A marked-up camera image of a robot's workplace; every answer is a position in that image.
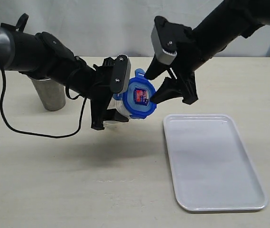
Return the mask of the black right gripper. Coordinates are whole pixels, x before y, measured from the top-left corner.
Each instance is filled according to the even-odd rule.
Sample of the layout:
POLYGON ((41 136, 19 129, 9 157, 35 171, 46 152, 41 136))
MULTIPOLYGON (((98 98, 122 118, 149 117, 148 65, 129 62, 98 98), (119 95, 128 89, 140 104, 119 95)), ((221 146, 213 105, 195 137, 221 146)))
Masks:
MULTIPOLYGON (((175 73, 176 79, 165 77, 150 100, 160 104, 181 97, 183 103, 191 105, 198 100, 195 70, 206 62, 200 39, 197 33, 187 26, 165 26, 165 32, 169 49, 177 53, 170 65, 170 71, 175 73)), ((154 55, 144 77, 154 80, 167 69, 168 65, 159 62, 154 55)))

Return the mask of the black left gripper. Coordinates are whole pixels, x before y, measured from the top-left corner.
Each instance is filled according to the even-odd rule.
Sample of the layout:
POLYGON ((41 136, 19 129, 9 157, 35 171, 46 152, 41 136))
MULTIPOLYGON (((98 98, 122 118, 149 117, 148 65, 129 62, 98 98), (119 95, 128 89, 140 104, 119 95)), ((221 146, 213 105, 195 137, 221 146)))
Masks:
POLYGON ((101 66, 93 65, 95 69, 93 85, 89 90, 91 108, 91 128, 104 130, 103 121, 127 123, 129 119, 118 112, 117 109, 107 109, 113 92, 110 89, 110 81, 114 59, 107 57, 101 66))

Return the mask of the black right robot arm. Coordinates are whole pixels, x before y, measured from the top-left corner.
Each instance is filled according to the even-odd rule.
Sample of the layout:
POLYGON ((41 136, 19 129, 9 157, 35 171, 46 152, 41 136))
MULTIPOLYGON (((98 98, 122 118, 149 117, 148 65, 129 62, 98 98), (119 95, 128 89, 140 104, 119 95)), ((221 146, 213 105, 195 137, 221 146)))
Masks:
POLYGON ((191 105, 198 100, 195 71, 233 40, 250 37, 270 26, 270 0, 224 0, 196 28, 172 23, 163 16, 154 18, 151 41, 154 57, 145 78, 166 77, 151 96, 151 102, 181 97, 191 105))

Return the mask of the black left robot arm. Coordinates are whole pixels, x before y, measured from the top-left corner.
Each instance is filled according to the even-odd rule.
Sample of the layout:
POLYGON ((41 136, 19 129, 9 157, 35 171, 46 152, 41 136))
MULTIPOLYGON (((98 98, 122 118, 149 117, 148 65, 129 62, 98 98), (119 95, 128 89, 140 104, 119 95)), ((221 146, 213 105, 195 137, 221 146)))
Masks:
POLYGON ((130 60, 120 54, 105 58, 101 66, 90 67, 48 32, 24 32, 24 13, 16 25, 0 25, 0 70, 18 71, 33 79, 50 78, 90 100, 91 128, 103 130, 105 121, 128 122, 116 108, 109 108, 114 94, 127 91, 130 60))

